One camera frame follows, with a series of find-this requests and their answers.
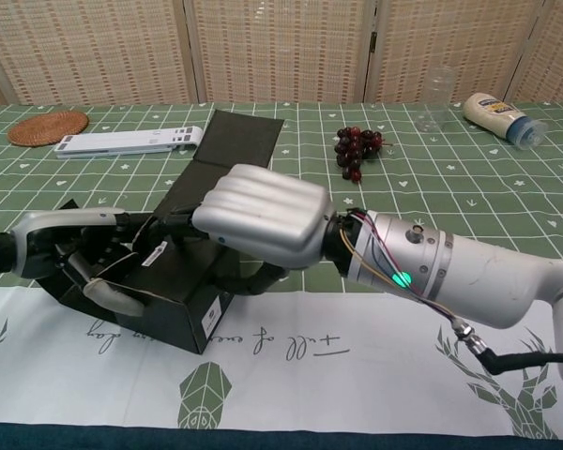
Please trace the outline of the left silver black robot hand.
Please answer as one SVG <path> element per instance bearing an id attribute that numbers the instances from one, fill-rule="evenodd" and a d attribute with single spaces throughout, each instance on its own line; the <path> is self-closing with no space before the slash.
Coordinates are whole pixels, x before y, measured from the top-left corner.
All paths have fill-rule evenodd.
<path id="1" fill-rule="evenodd" d="M 116 207 L 72 208 L 27 213 L 9 232 L 14 245 L 10 272 L 20 278 L 40 280 L 60 271 L 101 308 L 130 317 L 140 317 L 145 306 L 112 288 L 96 275 L 75 240 L 85 229 L 109 229 L 113 247 L 130 242 L 149 219 L 148 214 L 128 213 Z"/>

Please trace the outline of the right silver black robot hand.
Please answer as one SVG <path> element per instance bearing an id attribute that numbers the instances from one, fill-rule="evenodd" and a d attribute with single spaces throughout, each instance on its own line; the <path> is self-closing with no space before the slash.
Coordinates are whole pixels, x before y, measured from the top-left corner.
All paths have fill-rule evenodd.
<path id="1" fill-rule="evenodd" d="M 210 240 L 262 262 L 249 277 L 214 276 L 218 289 L 258 295 L 292 270 L 319 263 L 328 223 L 336 215 L 327 190 L 269 169 L 236 164 L 194 206 L 149 222 L 152 241 L 170 236 Z"/>

